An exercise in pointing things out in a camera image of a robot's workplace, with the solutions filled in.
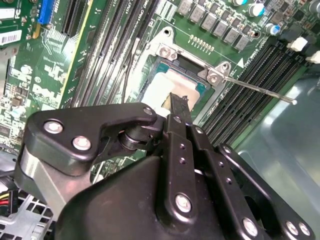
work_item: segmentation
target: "silver screw head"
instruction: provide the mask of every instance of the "silver screw head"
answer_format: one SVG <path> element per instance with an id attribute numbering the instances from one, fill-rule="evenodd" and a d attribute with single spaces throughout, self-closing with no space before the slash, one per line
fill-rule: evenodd
<path id="1" fill-rule="evenodd" d="M 286 227 L 289 229 L 290 233 L 296 236 L 299 234 L 298 229 L 295 227 L 295 225 L 293 225 L 292 222 L 287 221 L 285 224 L 286 224 Z"/>
<path id="2" fill-rule="evenodd" d="M 77 136 L 72 141 L 73 146 L 81 151 L 87 151 L 91 148 L 91 142 L 85 136 Z"/>
<path id="3" fill-rule="evenodd" d="M 251 221 L 249 218 L 245 217 L 242 220 L 243 226 L 245 230 L 253 237 L 256 237 L 258 235 L 258 229 L 253 221 Z"/>
<path id="4" fill-rule="evenodd" d="M 182 123 L 181 119 L 178 116 L 174 116 L 173 119 L 179 124 Z"/>
<path id="5" fill-rule="evenodd" d="M 46 130 L 48 133 L 51 134 L 59 134 L 64 130 L 64 127 L 61 125 L 61 123 L 57 121 L 47 121 L 43 125 L 44 130 Z"/>
<path id="6" fill-rule="evenodd" d="M 183 213 L 189 213 L 191 211 L 190 200 L 182 194 L 178 194 L 177 196 L 175 196 L 175 204 Z"/>
<path id="7" fill-rule="evenodd" d="M 310 231 L 306 225 L 304 225 L 302 222 L 300 222 L 299 227 L 300 227 L 301 231 L 303 232 L 303 234 L 310 236 Z"/>
<path id="8" fill-rule="evenodd" d="M 143 111 L 144 111 L 146 114 L 148 114 L 148 115 L 152 115 L 152 111 L 151 111 L 151 109 L 148 108 L 148 107 L 144 107 L 144 108 L 143 108 Z"/>
<path id="9" fill-rule="evenodd" d="M 195 130 L 197 131 L 198 134 L 203 134 L 204 131 L 202 131 L 202 129 L 198 126 L 195 127 Z"/>
<path id="10" fill-rule="evenodd" d="M 226 151 L 227 154 L 231 153 L 231 150 L 227 146 L 223 146 L 223 149 Z"/>

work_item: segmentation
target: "green circuit board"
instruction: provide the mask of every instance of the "green circuit board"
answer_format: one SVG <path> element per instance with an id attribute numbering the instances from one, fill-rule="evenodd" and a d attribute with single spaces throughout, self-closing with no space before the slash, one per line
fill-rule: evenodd
<path id="1" fill-rule="evenodd" d="M 33 38 L 42 4 L 42 0 L 8 2 L 0 1 L 0 48 Z"/>
<path id="2" fill-rule="evenodd" d="M 261 1 L 260 3 L 267 2 L 265 12 L 256 17 L 248 15 L 248 7 L 250 4 L 256 3 L 254 0 L 248 0 L 243 6 L 234 6 L 231 0 L 197 0 L 192 2 L 192 6 L 186 14 L 179 13 L 182 1 L 184 0 L 160 0 L 155 14 L 149 22 L 137 22 L 137 26 L 147 24 L 147 27 L 134 54 L 131 73 L 131 76 L 134 77 L 131 77 L 128 83 L 130 86 L 128 88 L 129 102 L 136 101 L 158 56 L 150 55 L 138 75 L 137 71 L 135 72 L 135 67 L 148 43 L 166 27 L 173 29 L 173 43 L 175 45 L 207 65 L 215 67 L 221 62 L 229 62 L 231 64 L 230 77 L 235 79 L 254 60 L 270 37 L 265 30 L 269 23 L 278 25 L 280 31 L 284 31 L 292 24 L 297 24 L 303 29 L 303 34 L 316 40 L 319 39 L 317 18 L 310 13 L 309 4 L 303 0 Z M 38 15 L 41 10 L 41 2 L 30 4 L 29 1 L 23 1 L 23 4 L 30 7 L 30 9 L 26 7 L 23 11 L 21 10 L 23 15 L 28 14 L 31 8 L 35 7 Z M 121 100 L 124 65 L 129 52 L 127 47 L 135 39 L 130 39 L 123 48 L 123 52 L 114 67 L 115 70 L 110 73 L 110 79 L 102 93 L 103 97 L 100 102 L 95 103 L 92 96 L 97 95 L 99 91 L 98 83 L 103 80 L 104 72 L 97 75 L 90 91 L 85 87 L 79 87 L 81 77 L 86 74 L 86 63 L 89 57 L 92 57 L 92 52 L 95 49 L 94 44 L 97 39 L 99 40 L 98 33 L 101 30 L 101 24 L 104 20 L 106 21 L 106 28 L 112 26 L 111 20 L 117 14 L 117 3 L 121 3 L 121 1 L 113 0 L 109 5 L 110 1 L 108 0 L 85 1 L 86 4 L 79 21 L 77 34 L 74 36 L 62 33 L 63 19 L 68 2 L 68 0 L 54 1 L 54 11 L 50 24 L 40 26 L 37 39 L 21 42 L 18 54 L 12 57 L 8 63 L 4 94 L 0 100 L 0 144 L 15 151 L 20 150 L 23 129 L 26 120 L 32 113 L 70 107 L 76 96 L 79 99 L 87 96 L 86 106 L 119 103 Z M 127 8 L 131 6 L 132 2 L 132 0 L 127 1 Z M 143 7 L 148 6 L 151 2 L 146 0 Z M 281 9 L 284 3 L 287 3 L 287 6 L 285 9 Z M 214 5 L 217 5 L 216 10 L 212 10 Z M 7 6 L 7 3 L 0 2 L 0 9 Z M 191 21 L 193 12 L 199 6 L 204 9 L 202 16 L 198 21 Z M 297 11 L 303 13 L 302 18 L 301 16 L 295 16 Z M 215 16 L 217 21 L 215 24 L 223 22 L 226 25 L 225 32 L 221 36 L 219 36 L 219 32 L 213 34 L 214 30 L 206 30 L 202 27 L 209 14 Z M 127 20 L 128 15 L 124 14 L 120 20 L 120 26 L 123 27 Z M 32 27 L 23 28 L 24 38 L 27 35 L 31 36 L 38 25 L 36 20 L 32 20 L 32 18 L 27 18 L 27 23 Z M 234 41 L 226 37 L 226 33 L 231 29 L 237 32 L 237 39 Z M 241 40 L 240 38 L 247 40 L 244 47 L 237 45 L 238 40 Z M 118 38 L 114 38 L 113 44 L 118 40 Z M 228 91 L 230 86 L 230 84 L 227 84 L 221 95 Z M 194 118 L 203 107 L 203 101 L 207 101 L 214 91 L 214 88 L 212 88 L 204 93 L 202 102 L 195 105 L 192 110 Z"/>

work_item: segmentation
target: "black plastic bracket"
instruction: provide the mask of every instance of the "black plastic bracket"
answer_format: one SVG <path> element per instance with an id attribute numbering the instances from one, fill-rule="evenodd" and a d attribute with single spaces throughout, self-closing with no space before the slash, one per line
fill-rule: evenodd
<path id="1" fill-rule="evenodd" d="M 186 123 L 170 114 L 163 131 L 156 214 L 173 233 L 186 232 L 198 216 L 192 144 Z"/>
<path id="2" fill-rule="evenodd" d="M 132 126 L 149 126 L 156 120 L 157 114 L 143 103 L 42 111 L 29 117 L 23 142 L 34 157 L 66 175 L 80 176 L 90 170 L 96 158 L 112 157 L 109 151 L 119 132 Z M 60 123 L 63 131 L 58 134 L 46 131 L 44 125 L 48 121 Z M 90 141 L 90 149 L 83 151 L 73 146 L 73 139 L 78 136 Z"/>
<path id="3" fill-rule="evenodd" d="M 188 128 L 189 139 L 193 142 L 195 167 L 203 172 L 209 192 L 227 239 L 260 239 L 270 237 L 257 223 L 244 195 L 238 186 L 227 160 L 214 152 L 205 132 L 198 126 Z"/>
<path id="4" fill-rule="evenodd" d="M 227 144 L 220 144 L 216 152 L 227 159 L 241 187 L 243 195 L 258 208 L 259 218 L 264 229 L 273 239 L 315 239 L 311 227 L 257 174 L 246 161 Z M 302 232 L 303 226 L 309 235 Z"/>

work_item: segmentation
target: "electrolytic capacitor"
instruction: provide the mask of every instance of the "electrolytic capacitor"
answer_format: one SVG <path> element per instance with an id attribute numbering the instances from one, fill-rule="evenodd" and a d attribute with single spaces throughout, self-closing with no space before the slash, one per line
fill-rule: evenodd
<path id="1" fill-rule="evenodd" d="M 266 8 L 263 3 L 253 3 L 248 8 L 248 13 L 251 17 L 259 17 L 264 14 Z"/>
<path id="2" fill-rule="evenodd" d="M 272 36 L 275 36 L 277 35 L 279 32 L 280 32 L 280 26 L 278 25 L 274 25 L 272 23 L 268 23 L 266 26 L 265 26 L 265 31 L 272 35 Z"/>
<path id="3" fill-rule="evenodd" d="M 320 0 L 310 2 L 309 11 L 313 14 L 320 14 Z"/>
<path id="4" fill-rule="evenodd" d="M 248 0 L 232 0 L 233 5 L 235 6 L 241 6 L 245 5 Z"/>

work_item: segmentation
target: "white label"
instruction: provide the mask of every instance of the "white label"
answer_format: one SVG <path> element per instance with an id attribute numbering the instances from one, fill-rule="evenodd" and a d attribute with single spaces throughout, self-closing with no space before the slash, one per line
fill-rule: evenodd
<path id="1" fill-rule="evenodd" d="M 13 19 L 15 11 L 15 8 L 0 8 L 0 20 Z"/>
<path id="2" fill-rule="evenodd" d="M 0 33 L 0 46 L 21 40 L 22 30 Z"/>

